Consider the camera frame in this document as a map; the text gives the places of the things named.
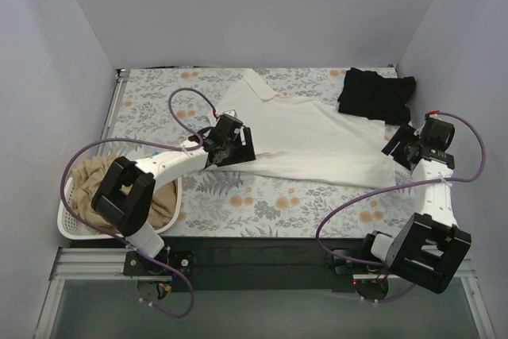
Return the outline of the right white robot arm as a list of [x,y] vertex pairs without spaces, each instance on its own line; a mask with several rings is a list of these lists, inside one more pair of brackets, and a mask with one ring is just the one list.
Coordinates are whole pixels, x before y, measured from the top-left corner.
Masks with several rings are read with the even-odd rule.
[[384,268],[436,294],[449,285],[471,247],[452,211],[455,159],[447,150],[454,134],[454,125],[432,112],[421,130],[402,126],[382,150],[410,171],[416,211],[396,236],[374,231],[364,238],[359,262],[366,272]]

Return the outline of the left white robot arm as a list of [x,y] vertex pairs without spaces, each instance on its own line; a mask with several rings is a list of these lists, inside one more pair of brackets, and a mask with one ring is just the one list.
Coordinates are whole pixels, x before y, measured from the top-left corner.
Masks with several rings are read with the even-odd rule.
[[222,114],[214,126],[191,135],[175,150],[136,161],[124,156],[115,159],[91,206],[143,253],[141,265],[149,274],[161,275],[168,268],[169,257],[161,251],[163,239],[148,223],[153,195],[189,172],[255,159],[251,129],[236,117]]

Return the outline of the white t shirt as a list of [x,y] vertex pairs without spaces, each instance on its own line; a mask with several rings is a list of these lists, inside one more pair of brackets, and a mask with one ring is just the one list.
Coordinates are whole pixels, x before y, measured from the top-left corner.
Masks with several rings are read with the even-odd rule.
[[346,117],[312,98],[275,91],[252,69],[217,102],[251,129],[255,160],[230,171],[342,186],[395,184],[394,161],[382,154],[385,126]]

